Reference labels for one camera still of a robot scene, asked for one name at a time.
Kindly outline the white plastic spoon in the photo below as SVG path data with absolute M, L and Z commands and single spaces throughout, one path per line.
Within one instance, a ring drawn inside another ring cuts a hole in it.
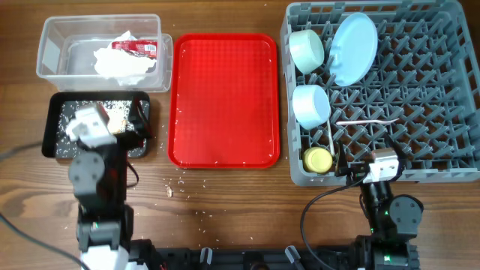
M 329 151 L 331 153 L 331 156 L 334 157 L 335 156 L 335 144 L 334 144 L 334 140 L 333 140 L 333 136 L 332 136 L 332 128 L 331 128 L 330 120 L 328 120 L 326 123 L 327 123 L 327 131 L 328 131 Z

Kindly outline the yellow plastic cup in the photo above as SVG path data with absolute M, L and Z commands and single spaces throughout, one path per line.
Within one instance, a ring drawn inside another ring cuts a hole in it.
M 312 147 L 303 154 L 304 169 L 311 173 L 327 173 L 333 164 L 329 151 L 321 147 Z

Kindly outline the red snack wrapper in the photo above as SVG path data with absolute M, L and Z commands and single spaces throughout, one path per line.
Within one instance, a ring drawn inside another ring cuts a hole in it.
M 158 54 L 158 42 L 153 40 L 123 40 L 113 41 L 114 50 L 123 50 L 134 56 L 156 59 Z

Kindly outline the white plastic fork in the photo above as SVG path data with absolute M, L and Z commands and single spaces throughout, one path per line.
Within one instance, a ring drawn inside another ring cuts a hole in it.
M 399 118 L 395 118 L 392 120 L 351 120 L 351 121 L 337 121 L 335 124 L 338 126 L 347 126 L 347 125 L 390 125 L 398 121 Z

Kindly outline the white napkin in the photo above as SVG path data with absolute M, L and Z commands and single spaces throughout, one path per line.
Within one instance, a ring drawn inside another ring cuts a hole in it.
M 137 40 L 145 39 L 137 39 L 130 31 L 126 31 L 113 41 Z M 155 67 L 157 58 L 135 56 L 120 49 L 113 49 L 112 42 L 93 52 L 96 58 L 94 69 L 102 77 L 113 78 L 120 86 L 134 86 L 144 80 L 148 71 Z

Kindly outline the green bowl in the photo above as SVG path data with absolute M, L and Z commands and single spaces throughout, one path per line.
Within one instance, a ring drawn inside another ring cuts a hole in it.
M 289 50 L 295 66 L 303 74 L 320 67 L 325 59 L 323 43 L 311 29 L 293 32 L 289 36 Z

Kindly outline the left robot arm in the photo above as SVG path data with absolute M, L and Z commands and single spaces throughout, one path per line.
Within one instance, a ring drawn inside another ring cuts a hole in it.
M 81 269 L 154 269 L 149 241 L 134 241 L 134 210 L 126 204 L 128 152 L 151 137 L 140 102 L 133 99 L 127 120 L 133 130 L 111 133 L 109 116 L 99 103 L 79 108 L 66 134 L 82 151 L 73 159 L 68 178 L 78 200 L 76 238 Z

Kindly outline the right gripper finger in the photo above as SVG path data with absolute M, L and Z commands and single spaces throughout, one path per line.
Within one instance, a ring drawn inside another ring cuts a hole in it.
M 348 163 L 346 154 L 344 151 L 344 144 L 341 141 L 337 141 L 337 163 L 335 166 L 336 173 L 348 173 Z
M 388 135 L 384 135 L 385 145 L 388 148 L 394 149 L 395 154 L 397 155 L 397 159 L 399 161 L 406 161 L 407 155 L 403 152 L 402 148 Z

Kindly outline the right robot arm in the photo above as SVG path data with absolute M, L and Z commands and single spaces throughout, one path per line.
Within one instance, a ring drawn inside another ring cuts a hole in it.
M 407 155 L 388 135 L 385 148 L 373 150 L 368 162 L 347 163 L 344 144 L 337 142 L 336 176 L 346 177 L 346 186 L 359 187 L 361 208 L 370 235 L 358 235 L 349 246 L 348 269 L 420 268 L 419 252 L 410 240 L 418 235 L 424 206 L 414 196 L 392 193 L 406 167 Z

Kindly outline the large light blue plate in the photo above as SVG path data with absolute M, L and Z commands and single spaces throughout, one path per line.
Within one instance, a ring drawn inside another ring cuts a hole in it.
M 337 29 L 332 41 L 329 68 L 338 86 L 351 86 L 371 69 L 377 55 L 378 33 L 374 22 L 364 13 L 352 13 Z

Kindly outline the rice and food scraps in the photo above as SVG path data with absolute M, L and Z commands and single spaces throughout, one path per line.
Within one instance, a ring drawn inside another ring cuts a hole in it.
M 77 144 L 70 141 L 65 129 L 80 107 L 92 103 L 93 100 L 72 100 L 65 101 L 61 105 L 57 131 L 55 133 L 55 158 L 74 158 L 81 152 Z M 128 121 L 128 114 L 131 108 L 130 100 L 105 100 L 99 101 L 99 104 L 103 106 L 109 116 L 107 127 L 112 134 L 119 134 L 134 129 L 134 126 Z

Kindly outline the light blue bowl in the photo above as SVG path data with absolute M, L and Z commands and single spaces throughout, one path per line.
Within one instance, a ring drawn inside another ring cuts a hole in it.
M 331 115 L 329 97 L 319 85 L 299 85 L 292 94 L 297 122 L 306 130 L 325 124 Z

